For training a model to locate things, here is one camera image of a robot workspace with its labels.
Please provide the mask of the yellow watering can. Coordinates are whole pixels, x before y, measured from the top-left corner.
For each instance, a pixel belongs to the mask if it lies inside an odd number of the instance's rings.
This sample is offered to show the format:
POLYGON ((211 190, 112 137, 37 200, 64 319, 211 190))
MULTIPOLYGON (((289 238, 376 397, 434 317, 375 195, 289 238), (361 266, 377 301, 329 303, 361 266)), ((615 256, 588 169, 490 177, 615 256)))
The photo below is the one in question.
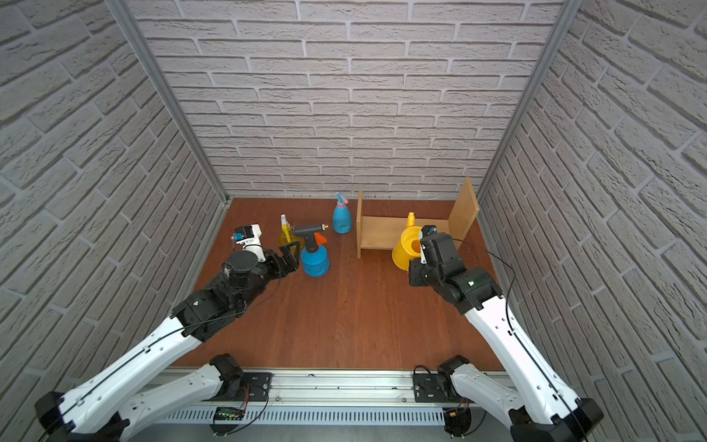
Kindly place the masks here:
POLYGON ((408 272, 410 262, 421 257, 419 234, 421 227, 416 225, 414 212, 408 213, 406 227, 392 251, 392 260, 401 270, 408 272))

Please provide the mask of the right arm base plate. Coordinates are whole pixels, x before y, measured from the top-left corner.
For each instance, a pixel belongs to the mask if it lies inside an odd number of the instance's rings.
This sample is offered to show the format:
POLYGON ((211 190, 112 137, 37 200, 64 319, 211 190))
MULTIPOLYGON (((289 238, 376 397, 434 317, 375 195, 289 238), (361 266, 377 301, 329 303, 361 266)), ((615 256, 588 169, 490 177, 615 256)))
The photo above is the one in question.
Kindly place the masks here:
POLYGON ((480 383, 466 379, 460 370, 454 372, 420 371, 412 373, 412 390, 416 403, 454 403, 482 397, 480 383))

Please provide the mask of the yellow transparent spray bottle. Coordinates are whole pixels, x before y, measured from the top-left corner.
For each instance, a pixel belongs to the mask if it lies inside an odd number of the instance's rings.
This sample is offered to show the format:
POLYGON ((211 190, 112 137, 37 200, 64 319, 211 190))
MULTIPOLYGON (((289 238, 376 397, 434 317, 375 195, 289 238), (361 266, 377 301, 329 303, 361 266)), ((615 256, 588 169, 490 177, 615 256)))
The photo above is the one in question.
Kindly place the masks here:
POLYGON ((285 246, 291 242, 297 242, 300 244, 301 248, 304 248, 305 241, 294 234, 294 227, 288 222, 285 214, 281 215, 280 220, 281 233, 279 237, 279 245, 285 246))

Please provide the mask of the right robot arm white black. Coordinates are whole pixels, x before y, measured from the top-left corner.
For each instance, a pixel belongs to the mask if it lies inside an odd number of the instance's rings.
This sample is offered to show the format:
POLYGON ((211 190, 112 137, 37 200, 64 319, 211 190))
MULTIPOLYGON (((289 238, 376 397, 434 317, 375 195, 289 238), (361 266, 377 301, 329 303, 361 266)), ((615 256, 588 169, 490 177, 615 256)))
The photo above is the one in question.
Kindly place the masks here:
POLYGON ((434 226, 423 227, 419 242, 410 284, 431 287, 452 305, 486 340, 514 384, 508 388, 464 357, 453 357, 438 368, 447 390, 480 405, 515 441, 584 441, 602 420, 602 410, 579 397, 544 359, 493 276, 482 267, 467 268, 455 239, 434 226))

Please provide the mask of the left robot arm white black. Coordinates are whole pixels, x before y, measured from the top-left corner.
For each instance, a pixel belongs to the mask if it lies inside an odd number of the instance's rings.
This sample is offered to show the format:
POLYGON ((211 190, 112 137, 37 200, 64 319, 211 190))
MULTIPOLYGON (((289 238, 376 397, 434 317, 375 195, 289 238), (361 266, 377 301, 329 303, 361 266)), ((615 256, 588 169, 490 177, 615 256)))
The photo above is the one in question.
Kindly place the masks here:
POLYGON ((69 392, 49 392, 35 403, 43 441, 126 441, 162 418, 202 400, 250 398, 244 372, 218 355, 175 381, 147 390, 164 368, 257 308, 267 285, 298 270, 301 247, 278 252, 244 243, 201 290, 173 309, 155 331, 125 355, 69 392))

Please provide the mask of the blue pressure sprayer black handle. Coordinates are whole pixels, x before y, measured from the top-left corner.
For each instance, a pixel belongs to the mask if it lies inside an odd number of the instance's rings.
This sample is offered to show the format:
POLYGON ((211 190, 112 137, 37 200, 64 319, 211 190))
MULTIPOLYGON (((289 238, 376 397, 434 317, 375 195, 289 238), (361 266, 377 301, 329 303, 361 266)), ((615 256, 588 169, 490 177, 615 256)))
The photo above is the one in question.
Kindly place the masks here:
POLYGON ((327 225, 309 225, 294 228, 294 234, 305 241, 305 250, 300 254, 304 272, 311 277, 322 277, 329 271, 330 259, 324 245, 320 245, 317 234, 324 232, 327 225))

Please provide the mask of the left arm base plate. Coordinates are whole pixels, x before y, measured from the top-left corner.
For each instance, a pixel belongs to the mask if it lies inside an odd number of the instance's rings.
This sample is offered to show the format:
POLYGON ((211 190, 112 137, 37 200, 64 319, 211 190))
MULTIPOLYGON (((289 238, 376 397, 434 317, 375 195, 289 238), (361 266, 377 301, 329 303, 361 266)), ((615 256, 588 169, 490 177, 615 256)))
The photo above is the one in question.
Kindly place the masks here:
POLYGON ((220 390, 210 401, 266 401, 266 394, 270 391, 271 372, 245 372, 232 376, 223 382, 220 390))

